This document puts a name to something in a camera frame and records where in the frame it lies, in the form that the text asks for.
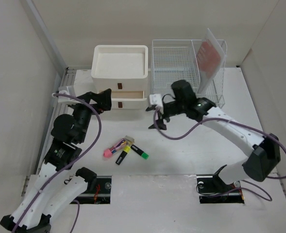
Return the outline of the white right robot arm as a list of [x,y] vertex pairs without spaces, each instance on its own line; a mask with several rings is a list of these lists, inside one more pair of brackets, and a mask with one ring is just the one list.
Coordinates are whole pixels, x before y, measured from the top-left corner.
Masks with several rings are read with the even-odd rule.
[[185,80],[175,81],[171,88],[174,93],[171,102],[164,103],[161,94],[149,95],[147,111],[154,111],[154,123],[150,128],[161,133],[167,128],[165,121],[185,114],[231,141],[246,156],[246,159],[224,165],[214,174],[206,176],[217,191],[224,191],[230,184],[247,178],[262,182],[280,162],[277,136],[235,122],[211,100],[197,97]]

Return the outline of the green cap black highlighter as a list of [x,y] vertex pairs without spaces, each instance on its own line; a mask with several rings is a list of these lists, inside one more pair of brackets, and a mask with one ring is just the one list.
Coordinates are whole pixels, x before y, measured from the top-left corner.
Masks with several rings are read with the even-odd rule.
[[149,155],[146,154],[142,149],[138,148],[136,145],[131,145],[131,149],[143,159],[148,159]]

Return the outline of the red booklet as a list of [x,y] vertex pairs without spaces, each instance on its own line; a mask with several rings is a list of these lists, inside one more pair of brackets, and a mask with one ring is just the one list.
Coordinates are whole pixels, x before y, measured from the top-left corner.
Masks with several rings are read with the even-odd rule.
[[198,94],[203,94],[206,91],[222,67],[225,58],[224,49],[210,29],[207,28],[205,37],[196,55],[200,74]]

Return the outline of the white three-drawer storage box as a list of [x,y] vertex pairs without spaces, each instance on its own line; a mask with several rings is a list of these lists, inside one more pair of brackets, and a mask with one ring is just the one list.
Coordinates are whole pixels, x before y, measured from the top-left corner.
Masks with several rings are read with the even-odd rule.
[[148,47],[145,45],[97,45],[91,77],[98,92],[112,90],[113,109],[147,106]]

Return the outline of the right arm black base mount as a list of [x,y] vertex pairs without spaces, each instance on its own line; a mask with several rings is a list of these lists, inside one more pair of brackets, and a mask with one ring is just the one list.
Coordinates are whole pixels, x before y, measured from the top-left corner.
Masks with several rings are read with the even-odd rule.
[[244,204],[243,193],[239,189],[240,182],[225,184],[219,173],[226,165],[219,168],[214,174],[197,175],[196,192],[199,194],[200,204]]

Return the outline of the yellow cap black highlighter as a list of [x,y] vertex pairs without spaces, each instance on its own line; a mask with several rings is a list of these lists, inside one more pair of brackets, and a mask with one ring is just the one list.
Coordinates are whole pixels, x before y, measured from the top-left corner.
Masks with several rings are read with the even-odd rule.
[[116,164],[120,165],[122,163],[122,161],[124,160],[124,158],[127,156],[127,154],[129,153],[129,151],[131,150],[130,146],[125,146],[122,153],[120,154],[120,156],[118,157],[118,159],[116,160]]

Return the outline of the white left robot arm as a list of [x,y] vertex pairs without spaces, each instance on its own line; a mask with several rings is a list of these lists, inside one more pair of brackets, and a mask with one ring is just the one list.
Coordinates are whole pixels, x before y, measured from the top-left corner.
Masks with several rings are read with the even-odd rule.
[[[110,88],[99,93],[87,92],[78,97],[67,91],[53,94],[59,101],[68,99],[66,104],[73,109],[73,113],[61,114],[54,120],[52,144],[38,177],[20,206],[1,219],[3,228],[12,233],[48,233],[53,217],[79,194],[95,189],[97,175],[86,167],[80,168],[61,190],[58,187],[72,166],[97,143],[102,130],[99,115],[111,110],[111,95]],[[91,145],[82,150],[78,144],[84,142],[92,116],[98,121],[98,133]]]

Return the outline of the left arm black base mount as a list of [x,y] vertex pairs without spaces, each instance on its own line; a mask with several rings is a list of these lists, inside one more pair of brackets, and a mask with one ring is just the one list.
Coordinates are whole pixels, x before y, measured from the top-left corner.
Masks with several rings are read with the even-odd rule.
[[87,178],[87,189],[75,199],[80,204],[110,204],[112,177],[98,176],[86,167],[78,169],[76,175]]

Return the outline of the aluminium frame rail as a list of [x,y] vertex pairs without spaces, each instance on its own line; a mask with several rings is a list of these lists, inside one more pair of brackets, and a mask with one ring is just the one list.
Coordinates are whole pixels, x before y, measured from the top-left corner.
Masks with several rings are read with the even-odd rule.
[[[27,14],[30,23],[32,24],[37,36],[39,37],[41,44],[43,45],[51,63],[53,64],[57,74],[54,80],[53,90],[56,91],[58,87],[61,86],[61,83],[67,73],[68,66],[66,65],[57,45],[52,38],[42,16],[39,13],[35,3],[32,0],[21,0],[20,1],[25,13]],[[53,98],[50,98],[48,113],[45,121],[45,126],[43,134],[41,137],[40,147],[38,155],[35,158],[34,168],[31,171],[31,174],[37,174],[39,172],[42,160],[44,157],[44,152],[48,146],[49,141],[49,132],[51,129],[51,120],[54,117],[56,110],[56,103]]]

